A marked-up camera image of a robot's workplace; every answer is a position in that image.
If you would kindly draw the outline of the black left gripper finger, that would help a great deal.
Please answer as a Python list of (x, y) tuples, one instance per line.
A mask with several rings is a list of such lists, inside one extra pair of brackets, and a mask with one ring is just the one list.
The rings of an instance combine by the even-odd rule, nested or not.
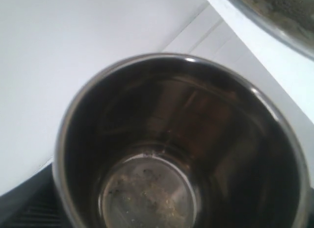
[(52, 164), (0, 197), (2, 228), (70, 228), (58, 200)]

